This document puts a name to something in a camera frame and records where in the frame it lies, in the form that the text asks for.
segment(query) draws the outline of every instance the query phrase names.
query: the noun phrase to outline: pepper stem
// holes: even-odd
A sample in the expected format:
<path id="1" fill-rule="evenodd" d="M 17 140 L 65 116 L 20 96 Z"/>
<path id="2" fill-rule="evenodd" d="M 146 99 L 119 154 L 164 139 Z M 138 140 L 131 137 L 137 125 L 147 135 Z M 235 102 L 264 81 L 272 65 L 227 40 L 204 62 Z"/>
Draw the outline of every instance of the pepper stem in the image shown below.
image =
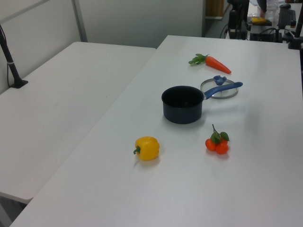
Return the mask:
<path id="1" fill-rule="evenodd" d="M 136 152 L 138 152 L 138 153 L 140 153 L 140 147 L 139 146 L 137 146 L 137 149 L 136 150 L 134 150 L 134 155 L 136 154 Z"/>

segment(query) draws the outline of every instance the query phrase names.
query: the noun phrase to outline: black pot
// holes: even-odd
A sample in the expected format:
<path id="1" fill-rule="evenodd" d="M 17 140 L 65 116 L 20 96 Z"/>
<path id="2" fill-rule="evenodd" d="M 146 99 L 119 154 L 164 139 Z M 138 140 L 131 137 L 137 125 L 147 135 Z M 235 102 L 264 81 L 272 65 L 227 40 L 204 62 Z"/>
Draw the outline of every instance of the black pot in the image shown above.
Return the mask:
<path id="1" fill-rule="evenodd" d="M 241 87 L 241 82 L 214 87 L 205 93 L 195 87 L 176 86 L 163 92 L 163 114 L 173 123 L 189 124 L 202 115 L 202 102 L 219 91 Z"/>

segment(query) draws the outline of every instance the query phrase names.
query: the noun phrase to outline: orange carrot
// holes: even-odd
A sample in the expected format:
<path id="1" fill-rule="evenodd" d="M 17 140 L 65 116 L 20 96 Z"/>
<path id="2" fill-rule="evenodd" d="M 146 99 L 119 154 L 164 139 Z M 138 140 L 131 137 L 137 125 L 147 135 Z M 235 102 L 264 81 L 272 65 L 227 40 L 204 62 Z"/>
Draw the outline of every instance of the orange carrot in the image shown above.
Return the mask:
<path id="1" fill-rule="evenodd" d="M 196 54 L 196 57 L 194 57 L 191 61 L 189 61 L 189 64 L 201 64 L 202 62 L 205 62 L 208 66 L 215 68 L 217 70 L 220 70 L 222 72 L 225 72 L 227 74 L 231 74 L 232 71 L 230 71 L 225 65 L 220 63 L 218 60 L 216 60 L 213 57 L 210 57 L 208 55 L 204 56 L 200 53 Z"/>
<path id="2" fill-rule="evenodd" d="M 211 56 L 207 56 L 207 58 L 205 59 L 205 63 L 217 70 L 220 70 L 222 72 L 225 72 L 227 74 L 231 74 L 232 71 L 230 71 L 225 65 L 223 65 L 222 63 L 220 63 L 218 60 L 216 60 L 215 58 L 211 57 Z"/>

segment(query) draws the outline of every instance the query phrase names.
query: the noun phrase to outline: floor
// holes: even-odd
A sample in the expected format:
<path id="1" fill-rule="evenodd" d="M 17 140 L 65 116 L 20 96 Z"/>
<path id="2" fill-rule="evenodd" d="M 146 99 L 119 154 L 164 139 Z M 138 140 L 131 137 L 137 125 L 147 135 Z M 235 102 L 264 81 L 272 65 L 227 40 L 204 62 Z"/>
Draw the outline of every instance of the floor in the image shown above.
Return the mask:
<path id="1" fill-rule="evenodd" d="M 222 20 L 207 19 L 205 22 L 205 37 L 220 38 L 220 33 L 227 22 L 228 13 L 223 16 Z M 0 227 L 9 227 L 24 207 L 25 204 L 0 196 Z"/>

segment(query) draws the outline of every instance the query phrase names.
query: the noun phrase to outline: toy vegetable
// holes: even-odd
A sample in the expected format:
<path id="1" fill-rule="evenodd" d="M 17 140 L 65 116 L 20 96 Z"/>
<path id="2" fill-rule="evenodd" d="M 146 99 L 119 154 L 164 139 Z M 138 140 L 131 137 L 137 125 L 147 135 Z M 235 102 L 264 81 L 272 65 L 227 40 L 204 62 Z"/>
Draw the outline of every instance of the toy vegetable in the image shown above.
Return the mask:
<path id="1" fill-rule="evenodd" d="M 152 160 L 159 154 L 160 145 L 158 141 L 151 136 L 137 139 L 134 146 L 136 147 L 134 155 L 137 153 L 138 158 L 144 161 Z"/>
<path id="2" fill-rule="evenodd" d="M 219 155 L 226 154 L 228 151 L 228 141 L 229 137 L 226 132 L 218 133 L 218 131 L 214 128 L 214 132 L 210 139 L 205 141 L 205 145 L 207 149 L 210 151 L 216 151 Z"/>
<path id="3" fill-rule="evenodd" d="M 194 57 L 191 61 L 189 61 L 189 64 L 201 64 L 202 62 L 205 62 L 208 66 L 220 70 L 222 72 L 225 72 L 227 74 L 231 74 L 232 71 L 230 71 L 225 65 L 217 61 L 215 58 L 211 56 L 204 56 L 200 53 L 196 54 L 196 57 Z"/>

